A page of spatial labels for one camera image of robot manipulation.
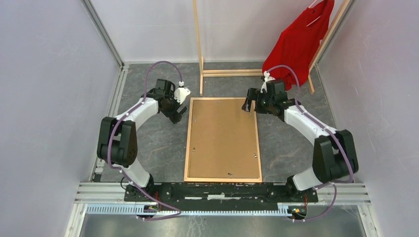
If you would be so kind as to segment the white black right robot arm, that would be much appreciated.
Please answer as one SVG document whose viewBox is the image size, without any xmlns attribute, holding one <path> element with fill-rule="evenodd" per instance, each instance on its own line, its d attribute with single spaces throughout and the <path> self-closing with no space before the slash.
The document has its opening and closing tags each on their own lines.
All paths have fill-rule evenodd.
<svg viewBox="0 0 419 237">
<path fill-rule="evenodd" d="M 299 201 L 309 189 L 354 181 L 359 164 L 352 133 L 315 118 L 297 99 L 288 97 L 282 80 L 267 81 L 260 89 L 249 88 L 242 110 L 273 115 L 313 145 L 311 167 L 287 179 L 285 194 L 289 200 Z"/>
</svg>

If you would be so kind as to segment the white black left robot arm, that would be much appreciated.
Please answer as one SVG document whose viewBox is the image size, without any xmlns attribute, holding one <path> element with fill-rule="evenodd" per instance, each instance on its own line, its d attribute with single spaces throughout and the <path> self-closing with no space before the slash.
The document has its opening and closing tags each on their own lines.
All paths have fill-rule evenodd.
<svg viewBox="0 0 419 237">
<path fill-rule="evenodd" d="M 104 117 L 100 124 L 97 156 L 111 169 L 121 172 L 136 187 L 143 201 L 155 196 L 152 175 L 137 159 L 137 131 L 151 117 L 161 113 L 173 124 L 181 121 L 189 110 L 183 103 L 191 94 L 183 82 L 176 87 L 169 80 L 158 79 L 154 88 L 143 94 L 139 101 L 116 117 Z"/>
</svg>

